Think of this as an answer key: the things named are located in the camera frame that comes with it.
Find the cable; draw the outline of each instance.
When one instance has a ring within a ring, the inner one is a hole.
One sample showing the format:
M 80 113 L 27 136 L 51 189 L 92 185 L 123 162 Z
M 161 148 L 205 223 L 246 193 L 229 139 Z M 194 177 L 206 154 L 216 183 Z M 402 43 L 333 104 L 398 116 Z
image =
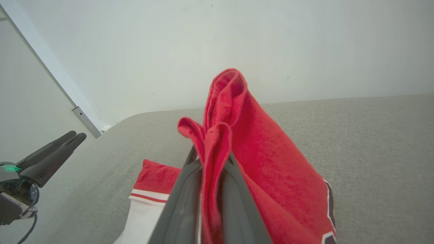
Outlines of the cable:
M 23 243 L 27 239 L 27 237 L 29 237 L 30 233 L 32 233 L 33 229 L 35 228 L 36 221 L 38 220 L 38 215 L 35 214 L 34 218 L 35 218 L 35 221 L 33 221 L 33 225 L 30 228 L 29 232 L 17 244 Z

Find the red cloth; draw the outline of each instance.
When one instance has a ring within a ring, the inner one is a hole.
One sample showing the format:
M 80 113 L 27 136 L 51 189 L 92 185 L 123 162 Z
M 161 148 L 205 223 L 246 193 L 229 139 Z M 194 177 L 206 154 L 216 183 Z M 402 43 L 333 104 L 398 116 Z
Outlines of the red cloth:
M 164 206 L 180 172 L 180 168 L 143 160 L 130 199 Z
M 192 140 L 204 168 L 204 243 L 223 243 L 216 194 L 231 150 L 274 244 L 335 239 L 327 183 L 263 111 L 238 70 L 213 80 L 203 125 L 182 118 L 178 130 Z

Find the robotic arm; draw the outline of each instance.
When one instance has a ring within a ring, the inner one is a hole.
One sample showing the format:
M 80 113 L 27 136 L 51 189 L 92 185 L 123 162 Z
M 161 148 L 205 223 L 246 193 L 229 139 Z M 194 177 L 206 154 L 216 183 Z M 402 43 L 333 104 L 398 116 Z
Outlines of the robotic arm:
M 70 131 L 14 164 L 0 163 L 0 226 L 17 219 L 34 218 L 29 232 L 36 225 L 39 187 L 47 181 L 86 139 L 85 133 Z

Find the gray upholstery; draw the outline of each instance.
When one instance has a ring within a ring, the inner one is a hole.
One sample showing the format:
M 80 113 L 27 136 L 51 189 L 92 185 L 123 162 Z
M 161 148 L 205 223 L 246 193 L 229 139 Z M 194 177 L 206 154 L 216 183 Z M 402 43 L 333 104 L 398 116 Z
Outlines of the gray upholstery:
M 263 108 L 330 182 L 338 243 L 434 243 L 433 94 Z M 44 187 L 28 243 L 114 242 L 142 160 L 182 166 L 182 116 L 203 111 L 138 114 L 77 152 Z

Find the green light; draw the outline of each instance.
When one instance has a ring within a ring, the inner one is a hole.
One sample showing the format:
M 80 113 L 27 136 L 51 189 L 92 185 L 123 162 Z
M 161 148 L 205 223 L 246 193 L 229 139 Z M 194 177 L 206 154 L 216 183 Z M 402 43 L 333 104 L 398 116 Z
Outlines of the green light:
M 15 165 L 2 165 L 2 167 L 4 168 L 5 171 L 18 171 L 20 170 L 19 167 L 16 167 Z

